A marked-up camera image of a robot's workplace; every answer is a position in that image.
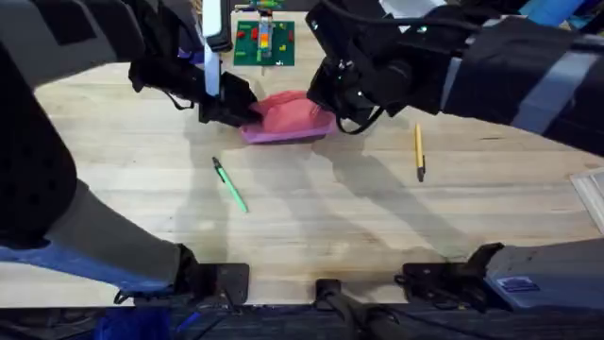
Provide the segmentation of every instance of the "wooden tabletop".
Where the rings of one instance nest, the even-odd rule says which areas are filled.
[[[233,16],[254,18],[253,14]],[[263,98],[307,90],[323,52],[294,20],[295,67],[232,67]],[[569,175],[604,161],[510,127],[406,109],[361,136],[246,145],[236,129],[202,125],[163,93],[134,93],[126,64],[46,85],[36,95],[78,173],[113,209],[201,262],[251,266],[250,303],[306,303],[319,278],[353,295],[403,301],[403,263],[463,260],[489,242],[534,246],[599,236]],[[416,178],[413,127],[428,172]],[[215,156],[249,206],[212,168]],[[110,305],[116,288],[20,264],[0,268],[0,306]]]

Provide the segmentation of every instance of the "pink object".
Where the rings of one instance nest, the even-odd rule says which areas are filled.
[[[273,94],[250,109],[264,117],[261,124],[240,128],[250,144],[321,136],[335,130],[333,113],[307,99],[304,91]]]

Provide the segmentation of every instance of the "pen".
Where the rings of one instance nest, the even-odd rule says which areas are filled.
[[[424,181],[426,175],[426,156],[422,147],[422,129],[415,124],[415,162],[417,164],[417,179]]]
[[[243,202],[242,197],[239,195],[239,192],[237,192],[237,189],[235,189],[233,182],[230,181],[230,178],[228,177],[227,172],[225,171],[225,168],[223,168],[223,165],[215,157],[212,157],[211,160],[214,162],[214,169],[218,173],[218,176],[220,177],[222,182],[224,182],[226,184],[230,193],[233,195],[233,197],[235,197],[235,201],[237,202],[239,207],[242,209],[242,211],[244,213],[247,213],[247,207],[245,206],[245,203]]]

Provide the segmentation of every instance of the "cable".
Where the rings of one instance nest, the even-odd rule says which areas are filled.
[[[382,25],[382,26],[445,26],[468,30],[470,32],[480,32],[481,27],[470,23],[461,21],[448,20],[448,19],[427,19],[427,18],[397,18],[397,19],[385,19],[385,18],[366,18],[357,14],[354,14],[340,6],[332,3],[330,0],[321,0],[321,3],[325,5],[332,12],[343,16],[344,18],[364,23],[368,25]]]
[[[409,314],[407,312],[401,311],[401,310],[397,310],[396,308],[392,308],[392,307],[388,307],[388,306],[382,306],[385,307],[387,309],[389,309],[390,311],[398,314],[398,315],[403,315],[405,317],[407,317],[408,319],[411,319],[413,321],[417,321],[417,322],[421,322],[433,327],[437,327],[437,328],[441,328],[443,330],[448,330],[448,331],[452,331],[452,332],[457,332],[459,334],[463,334],[463,335],[468,335],[468,336],[473,336],[476,337],[478,339],[485,339],[485,340],[502,340],[502,338],[499,337],[495,337],[495,336],[491,336],[491,335],[487,335],[487,334],[483,334],[481,332],[478,331],[469,331],[469,330],[464,330],[464,329],[460,329],[454,326],[449,326],[446,324],[442,324],[440,322],[436,322],[436,321],[432,321],[426,318],[423,318],[421,316],[417,316],[417,315],[413,315],[413,314]]]
[[[344,129],[344,126],[342,125],[342,121],[343,121],[342,118],[336,118],[336,125],[338,126],[338,130],[345,134],[358,135],[358,134],[363,133],[370,126],[372,126],[382,113],[384,113],[384,108],[378,108],[376,110],[376,112],[374,114],[372,114],[371,117],[369,117],[369,119],[367,119],[367,122],[365,122],[365,124],[361,125],[360,127],[357,127],[357,129],[354,129],[352,131],[348,131],[348,130]]]
[[[220,317],[217,317],[205,329],[201,330],[201,332],[199,332],[193,339],[194,340],[201,339],[202,337],[204,337],[204,335],[206,335],[208,332],[210,332],[211,330],[213,330],[214,327],[218,326],[219,323],[223,322],[229,316],[230,316],[230,314],[224,314],[224,315],[222,315]]]

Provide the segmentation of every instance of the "blue label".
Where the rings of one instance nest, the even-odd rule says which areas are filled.
[[[516,292],[536,292],[539,291],[539,286],[535,284],[528,277],[510,277],[497,279],[497,283],[503,288],[506,292],[516,293]]]

